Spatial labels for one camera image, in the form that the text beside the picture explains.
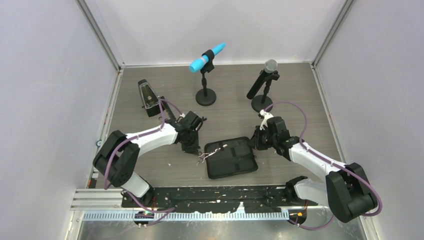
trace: silver microphone head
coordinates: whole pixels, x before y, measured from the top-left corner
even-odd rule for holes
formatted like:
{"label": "silver microphone head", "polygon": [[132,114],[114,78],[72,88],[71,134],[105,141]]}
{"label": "silver microphone head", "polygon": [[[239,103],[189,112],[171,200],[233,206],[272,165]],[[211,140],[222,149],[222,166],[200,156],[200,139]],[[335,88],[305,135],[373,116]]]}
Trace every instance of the silver microphone head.
{"label": "silver microphone head", "polygon": [[274,59],[269,59],[265,62],[265,68],[263,69],[266,73],[270,74],[277,70],[277,61]]}

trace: microphone stand base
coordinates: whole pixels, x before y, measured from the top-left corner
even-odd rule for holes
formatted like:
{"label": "microphone stand base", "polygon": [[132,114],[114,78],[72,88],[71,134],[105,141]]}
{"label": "microphone stand base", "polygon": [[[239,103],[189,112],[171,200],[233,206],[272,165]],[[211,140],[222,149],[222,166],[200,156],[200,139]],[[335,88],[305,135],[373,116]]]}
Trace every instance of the microphone stand base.
{"label": "microphone stand base", "polygon": [[[251,106],[253,110],[259,113],[262,109],[265,109],[269,105],[273,104],[273,101],[268,96],[265,98],[265,102],[262,103],[262,95],[257,95],[252,99]],[[267,112],[271,112],[273,107],[270,107]]]}
{"label": "microphone stand base", "polygon": [[207,96],[204,95],[203,89],[196,93],[196,102],[201,106],[210,106],[217,100],[217,94],[214,90],[206,88]]}

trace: robotic arm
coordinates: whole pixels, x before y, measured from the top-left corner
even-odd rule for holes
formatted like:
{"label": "robotic arm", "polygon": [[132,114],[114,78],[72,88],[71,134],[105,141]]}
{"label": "robotic arm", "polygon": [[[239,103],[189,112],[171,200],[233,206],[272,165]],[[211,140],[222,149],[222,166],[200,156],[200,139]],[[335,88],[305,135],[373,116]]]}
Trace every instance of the robotic arm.
{"label": "robotic arm", "polygon": [[[292,202],[299,199],[311,200],[328,206],[336,218],[347,223],[350,220],[374,209],[378,202],[375,195],[353,176],[333,166],[337,164],[349,169],[368,182],[364,169],[357,163],[345,164],[331,159],[314,150],[306,142],[300,144],[297,136],[290,136],[284,120],[261,110],[262,123],[256,126],[249,145],[256,150],[274,148],[276,153],[287,160],[300,164],[317,175],[324,183],[315,182],[305,176],[296,177],[286,183],[285,193]],[[325,157],[324,162],[311,154],[310,150]]]}
{"label": "robotic arm", "polygon": [[[153,188],[134,172],[137,158],[153,149],[177,143],[181,143],[181,149],[185,153],[197,154],[200,148],[199,130],[204,120],[190,111],[178,120],[166,120],[160,131],[127,142],[119,149],[121,155],[114,156],[107,180],[116,188],[130,191],[143,204],[149,204],[153,198]],[[157,127],[128,134],[119,130],[113,131],[95,156],[93,166],[105,175],[109,158],[120,143],[154,129]]]}

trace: open black pouch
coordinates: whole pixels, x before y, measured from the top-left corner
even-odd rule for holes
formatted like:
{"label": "open black pouch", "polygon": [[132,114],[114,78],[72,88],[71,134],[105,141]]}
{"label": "open black pouch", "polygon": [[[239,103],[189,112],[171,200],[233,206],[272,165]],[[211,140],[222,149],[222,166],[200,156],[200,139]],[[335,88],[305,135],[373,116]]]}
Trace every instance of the open black pouch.
{"label": "open black pouch", "polygon": [[248,142],[249,138],[243,136],[206,144],[205,153],[221,148],[216,154],[206,158],[207,176],[210,179],[220,179],[258,170],[255,155]]}

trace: white wall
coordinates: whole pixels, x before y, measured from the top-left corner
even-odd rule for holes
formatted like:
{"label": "white wall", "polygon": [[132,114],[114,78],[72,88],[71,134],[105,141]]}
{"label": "white wall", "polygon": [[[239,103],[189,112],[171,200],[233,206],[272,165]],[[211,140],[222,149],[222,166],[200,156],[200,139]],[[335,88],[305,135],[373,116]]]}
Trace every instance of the white wall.
{"label": "white wall", "polygon": [[344,0],[95,0],[128,65],[311,62]]}
{"label": "white wall", "polygon": [[422,239],[424,2],[356,1],[318,72],[349,162],[382,197],[382,240]]}
{"label": "white wall", "polygon": [[63,239],[116,71],[75,0],[1,1],[0,58],[0,239]]}

